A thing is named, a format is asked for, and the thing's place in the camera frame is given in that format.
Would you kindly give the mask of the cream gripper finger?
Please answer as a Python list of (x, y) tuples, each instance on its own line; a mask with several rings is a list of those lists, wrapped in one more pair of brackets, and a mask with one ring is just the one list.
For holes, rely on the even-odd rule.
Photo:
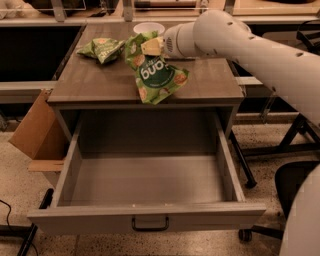
[(142, 53), (150, 56), (160, 56), (163, 52), (163, 48), (162, 37), (150, 39), (141, 45)]

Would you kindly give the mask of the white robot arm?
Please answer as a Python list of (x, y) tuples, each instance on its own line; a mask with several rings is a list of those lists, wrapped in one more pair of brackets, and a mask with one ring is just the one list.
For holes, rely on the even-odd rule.
[[(162, 37), (142, 44), (146, 55), (173, 58), (220, 56), (240, 65), (313, 124), (320, 123), (320, 56), (254, 35), (246, 24), (220, 10), (196, 21), (169, 28)], [(286, 226), (283, 231), (261, 226), (241, 229), (282, 240), (279, 256), (320, 256), (320, 164), (292, 162), (275, 176)]]

